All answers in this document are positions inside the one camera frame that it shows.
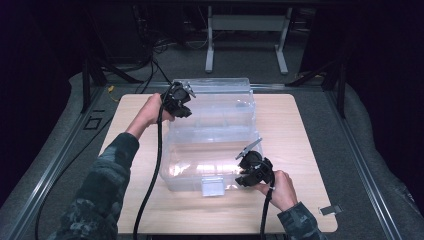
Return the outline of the person's right hand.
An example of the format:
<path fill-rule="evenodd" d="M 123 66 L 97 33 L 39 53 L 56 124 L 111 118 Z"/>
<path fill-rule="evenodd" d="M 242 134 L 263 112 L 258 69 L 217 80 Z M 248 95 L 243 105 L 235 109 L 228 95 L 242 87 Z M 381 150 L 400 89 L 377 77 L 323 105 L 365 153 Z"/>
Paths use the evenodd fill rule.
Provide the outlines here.
<path fill-rule="evenodd" d="M 281 211 L 287 211 L 298 203 L 293 181 L 287 172 L 274 172 L 275 183 L 271 203 Z"/>

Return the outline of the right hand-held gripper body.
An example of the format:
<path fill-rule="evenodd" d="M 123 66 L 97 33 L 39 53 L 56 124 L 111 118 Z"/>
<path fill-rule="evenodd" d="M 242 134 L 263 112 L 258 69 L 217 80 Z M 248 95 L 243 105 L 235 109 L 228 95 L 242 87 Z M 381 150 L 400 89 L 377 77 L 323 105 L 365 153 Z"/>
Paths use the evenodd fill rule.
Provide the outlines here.
<path fill-rule="evenodd" d="M 256 184 L 265 182 L 266 184 L 273 184 L 275 181 L 275 176 L 273 172 L 273 165 L 271 161 L 263 157 L 258 151 L 254 150 L 254 147 L 257 146 L 262 141 L 262 138 L 259 137 L 254 142 L 247 145 L 236 157 L 235 159 L 240 159 L 238 166 L 242 168 L 254 167 L 254 171 L 250 175 L 241 175 L 240 176 L 252 176 L 256 179 Z"/>

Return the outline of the aluminium floor rail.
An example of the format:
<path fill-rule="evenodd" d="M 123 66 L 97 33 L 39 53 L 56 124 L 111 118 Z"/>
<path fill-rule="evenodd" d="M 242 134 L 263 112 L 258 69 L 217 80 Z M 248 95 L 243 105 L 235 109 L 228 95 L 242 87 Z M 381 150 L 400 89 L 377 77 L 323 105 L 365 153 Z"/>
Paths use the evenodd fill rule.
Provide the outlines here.
<path fill-rule="evenodd" d="M 82 113 L 82 91 L 72 91 L 67 106 L 42 149 L 0 208 L 0 240 L 24 238 L 42 200 L 64 166 L 72 144 L 103 93 L 103 88 L 95 87 L 89 98 L 91 103 Z"/>
<path fill-rule="evenodd" d="M 367 196 L 371 202 L 374 212 L 382 227 L 382 230 L 387 240 L 403 240 L 400 231 L 387 207 L 387 204 L 377 186 L 374 177 L 365 161 L 365 158 L 359 148 L 359 145 L 353 135 L 353 132 L 345 118 L 337 108 L 336 95 L 333 92 L 324 93 L 327 101 L 329 102 L 332 112 L 335 114 L 336 119 L 342 129 L 342 132 L 347 139 L 349 148 L 353 154 L 353 162 L 357 169 L 358 175 L 365 188 Z"/>

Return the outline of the small grey flat piece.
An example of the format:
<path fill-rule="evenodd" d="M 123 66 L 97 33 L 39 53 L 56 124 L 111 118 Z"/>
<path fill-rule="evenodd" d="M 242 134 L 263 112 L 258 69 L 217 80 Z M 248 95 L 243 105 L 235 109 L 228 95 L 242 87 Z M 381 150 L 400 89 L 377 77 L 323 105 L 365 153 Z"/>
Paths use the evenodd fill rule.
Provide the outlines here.
<path fill-rule="evenodd" d="M 327 207 L 320 207 L 319 213 L 323 216 L 326 215 L 337 215 L 343 211 L 343 208 L 340 205 L 331 205 Z"/>

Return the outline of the person's left hand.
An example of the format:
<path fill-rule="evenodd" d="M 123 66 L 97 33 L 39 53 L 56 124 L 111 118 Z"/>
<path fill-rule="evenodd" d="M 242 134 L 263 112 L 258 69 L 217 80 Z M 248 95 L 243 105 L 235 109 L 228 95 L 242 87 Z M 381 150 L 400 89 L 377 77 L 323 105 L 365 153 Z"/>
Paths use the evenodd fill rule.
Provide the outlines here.
<path fill-rule="evenodd" d="M 126 132 L 136 138 L 140 138 L 150 125 L 157 123 L 161 105 L 160 94 L 151 95 L 127 127 Z"/>

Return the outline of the clear plastic tiered storage box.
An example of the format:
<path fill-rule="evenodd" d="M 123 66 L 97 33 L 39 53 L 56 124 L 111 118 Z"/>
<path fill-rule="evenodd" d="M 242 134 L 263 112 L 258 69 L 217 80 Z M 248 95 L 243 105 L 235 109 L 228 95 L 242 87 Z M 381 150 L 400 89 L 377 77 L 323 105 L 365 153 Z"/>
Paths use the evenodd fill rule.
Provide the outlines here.
<path fill-rule="evenodd" d="M 247 78 L 176 79 L 196 97 L 188 118 L 175 118 L 164 134 L 160 176 L 171 191 L 222 196 L 238 187 L 235 157 L 260 137 L 256 102 Z"/>

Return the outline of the white metal desk frame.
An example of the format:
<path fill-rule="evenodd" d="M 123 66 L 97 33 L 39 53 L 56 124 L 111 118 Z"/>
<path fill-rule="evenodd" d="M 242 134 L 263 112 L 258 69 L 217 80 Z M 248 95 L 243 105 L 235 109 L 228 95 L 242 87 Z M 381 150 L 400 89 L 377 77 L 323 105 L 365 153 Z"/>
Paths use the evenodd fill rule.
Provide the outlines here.
<path fill-rule="evenodd" d="M 286 75 L 288 67 L 284 56 L 284 46 L 289 25 L 291 23 L 292 8 L 286 10 L 285 15 L 223 15 L 214 14 L 213 7 L 208 7 L 207 17 L 207 54 L 205 72 L 213 71 L 214 43 L 213 31 L 260 31 L 279 32 L 279 42 L 274 46 L 280 73 Z"/>

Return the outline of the black metal stand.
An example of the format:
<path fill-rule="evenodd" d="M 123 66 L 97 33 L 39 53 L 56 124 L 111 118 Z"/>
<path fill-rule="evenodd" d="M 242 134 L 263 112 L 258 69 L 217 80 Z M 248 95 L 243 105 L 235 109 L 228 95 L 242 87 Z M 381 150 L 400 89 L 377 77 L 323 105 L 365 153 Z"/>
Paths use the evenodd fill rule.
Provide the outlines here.
<path fill-rule="evenodd" d="M 338 60 L 330 61 L 322 67 L 307 72 L 295 81 L 286 84 L 286 87 L 298 87 L 323 73 L 324 79 L 320 87 L 324 91 L 336 91 L 336 109 L 339 115 L 345 117 L 345 90 L 346 90 L 346 67 Z"/>
<path fill-rule="evenodd" d="M 105 86 L 107 83 L 106 76 L 103 69 L 109 70 L 118 77 L 129 83 L 141 83 L 130 75 L 126 74 L 123 70 L 118 69 L 106 60 L 97 56 L 87 55 L 82 63 L 82 85 L 83 85 L 83 105 L 82 113 L 85 113 L 91 105 L 91 85 L 90 81 L 96 86 Z"/>

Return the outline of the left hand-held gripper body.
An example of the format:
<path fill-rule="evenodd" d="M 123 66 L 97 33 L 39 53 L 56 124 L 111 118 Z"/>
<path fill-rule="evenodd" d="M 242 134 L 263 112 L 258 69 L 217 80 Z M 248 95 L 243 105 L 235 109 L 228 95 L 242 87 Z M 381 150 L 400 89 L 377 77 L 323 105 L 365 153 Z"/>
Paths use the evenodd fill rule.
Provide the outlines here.
<path fill-rule="evenodd" d="M 171 114 L 173 111 L 180 110 L 183 114 L 185 103 L 196 95 L 188 83 L 174 81 L 165 93 L 161 95 L 164 109 Z"/>

